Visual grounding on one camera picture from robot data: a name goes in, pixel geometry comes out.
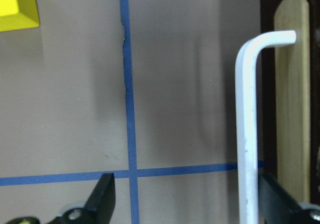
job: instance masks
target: light wood plank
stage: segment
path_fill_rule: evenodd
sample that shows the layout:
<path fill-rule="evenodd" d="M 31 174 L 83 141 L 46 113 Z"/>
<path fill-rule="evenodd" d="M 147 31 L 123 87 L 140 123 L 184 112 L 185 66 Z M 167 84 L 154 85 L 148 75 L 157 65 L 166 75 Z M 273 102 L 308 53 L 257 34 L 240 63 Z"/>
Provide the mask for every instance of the light wood plank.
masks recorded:
<path fill-rule="evenodd" d="M 298 202 L 310 201 L 310 23 L 307 0 L 283 0 L 275 30 L 295 30 L 294 45 L 275 49 L 277 175 Z"/>

